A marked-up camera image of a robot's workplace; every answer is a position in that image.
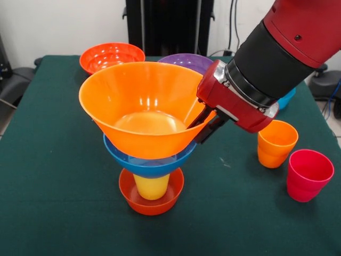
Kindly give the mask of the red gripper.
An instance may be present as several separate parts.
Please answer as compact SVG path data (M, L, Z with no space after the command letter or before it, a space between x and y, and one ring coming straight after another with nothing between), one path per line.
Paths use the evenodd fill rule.
M215 60L210 65L198 85L197 98L205 107L186 128L201 129L194 138L197 144L203 144L229 120L247 132L259 132L279 111L277 101L246 81L233 60L230 63ZM211 121L213 111L218 117Z

